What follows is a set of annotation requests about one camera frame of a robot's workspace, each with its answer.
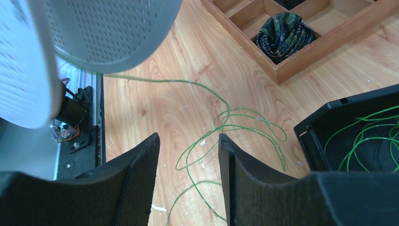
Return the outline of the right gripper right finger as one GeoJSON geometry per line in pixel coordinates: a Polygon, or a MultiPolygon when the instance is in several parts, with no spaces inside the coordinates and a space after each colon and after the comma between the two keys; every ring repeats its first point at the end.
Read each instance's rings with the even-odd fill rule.
{"type": "Polygon", "coordinates": [[[219,135],[218,158],[230,226],[396,226],[399,176],[281,173],[219,135]]]}

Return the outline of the grey filament spool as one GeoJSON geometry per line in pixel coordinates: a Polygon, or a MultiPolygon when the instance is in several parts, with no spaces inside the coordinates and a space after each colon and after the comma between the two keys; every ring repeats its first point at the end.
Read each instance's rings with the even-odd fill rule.
{"type": "Polygon", "coordinates": [[[3,0],[0,117],[36,129],[60,119],[69,100],[57,57],[112,74],[141,64],[169,33],[179,0],[3,0]]]}

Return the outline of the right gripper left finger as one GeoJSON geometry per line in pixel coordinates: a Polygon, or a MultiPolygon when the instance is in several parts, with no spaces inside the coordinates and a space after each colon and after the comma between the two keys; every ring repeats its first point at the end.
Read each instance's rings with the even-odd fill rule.
{"type": "Polygon", "coordinates": [[[75,178],[0,174],[3,226],[145,226],[152,208],[160,137],[75,178]]]}

